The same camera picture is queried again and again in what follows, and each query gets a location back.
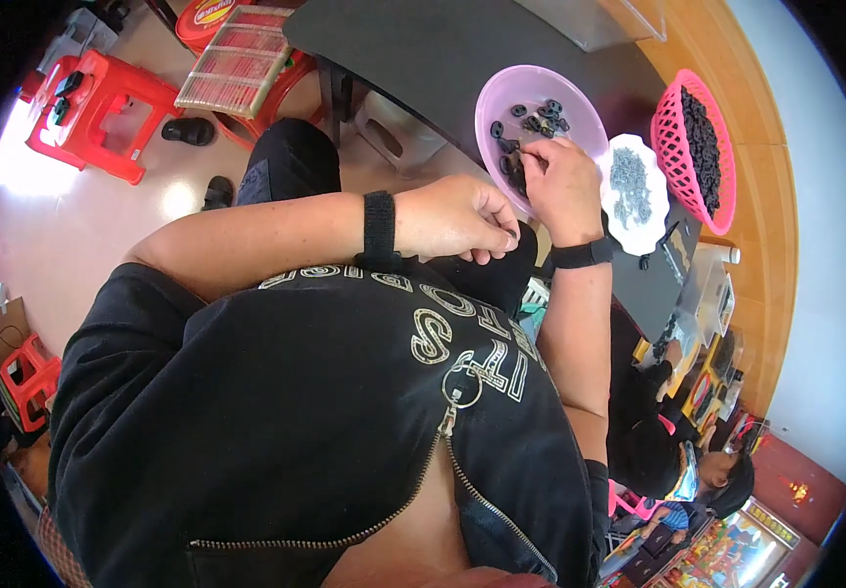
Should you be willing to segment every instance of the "metal ring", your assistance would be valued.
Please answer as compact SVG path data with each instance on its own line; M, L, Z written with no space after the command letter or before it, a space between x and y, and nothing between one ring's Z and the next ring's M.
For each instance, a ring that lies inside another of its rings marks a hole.
M475 397L475 399L474 399L472 402L467 403L467 404L465 404L465 405L459 405L459 404L456 404L456 401L454 401L454 400L453 400L453 399L449 396L449 394L446 392L446 380L447 380L447 378L449 378L449 375L450 375L451 373L453 373L453 371L461 371L461 370L467 370L467 371L469 371L470 373L475 373L475 374L476 374L476 382L478 382L478 392L476 392L476 397ZM479 399L479 398L481 398L481 391L482 391L481 374L480 374L480 373L478 373L478 371L477 371L477 370L473 369L473 368L472 368L472 366L469 366L469 365L464 365L464 364L461 364L461 363L456 363L456 364L453 364L453 365L452 365L452 367L451 367L451 368L449 368L449 369L446 371L446 375L444 375L444 376L443 376L443 397L444 397L444 398L446 398L446 400L447 400L447 401L448 401L451 405L455 406L456 408L458 408L458 409L460 409L460 410L461 410L461 409L463 409L463 408L468 408L469 406L472 406L472 405L476 404L476 402L478 402L478 399Z

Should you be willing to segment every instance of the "table leg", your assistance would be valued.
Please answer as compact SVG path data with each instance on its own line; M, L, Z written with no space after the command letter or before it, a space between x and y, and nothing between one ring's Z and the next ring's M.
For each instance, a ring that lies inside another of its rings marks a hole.
M322 105L325 122L335 147L341 145L341 124L353 118L351 92L354 80L344 70L326 59L317 58L319 80L322 88Z
M174 10L172 7L166 2L166 0L146 0L146 4L152 12L155 13L155 16L161 21L165 27L172 32L175 39L178 39L178 42L181 43L181 46L185 49L190 49L188 45L181 40L181 37L178 36L178 33L174 30L175 23L178 22L178 15L174 14Z

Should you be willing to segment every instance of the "bucket lid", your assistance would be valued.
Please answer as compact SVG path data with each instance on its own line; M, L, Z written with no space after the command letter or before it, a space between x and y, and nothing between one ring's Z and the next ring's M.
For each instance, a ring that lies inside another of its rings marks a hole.
M221 27L234 6L254 0L197 0L184 9L174 26L182 41L210 39Z

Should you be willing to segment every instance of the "black slipper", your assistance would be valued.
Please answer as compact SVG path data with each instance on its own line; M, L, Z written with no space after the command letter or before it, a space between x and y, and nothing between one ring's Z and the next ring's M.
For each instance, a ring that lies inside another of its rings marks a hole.
M174 119L161 127L161 138L204 147L214 140L214 125L207 119Z
M230 208L234 201L234 185L224 176L214 176L207 183L207 192L204 194L204 207L202 211L213 211L218 208Z

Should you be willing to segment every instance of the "black wrist strap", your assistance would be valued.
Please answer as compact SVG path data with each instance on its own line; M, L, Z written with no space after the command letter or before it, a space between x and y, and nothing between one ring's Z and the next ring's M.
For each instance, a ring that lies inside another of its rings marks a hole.
M394 197L384 191L365 194L365 250L354 256L354 264L373 272L396 272L402 259L394 251L395 232Z
M554 267L574 269L612 262L615 245L609 237L597 239L585 245L572 247L551 247L550 261Z

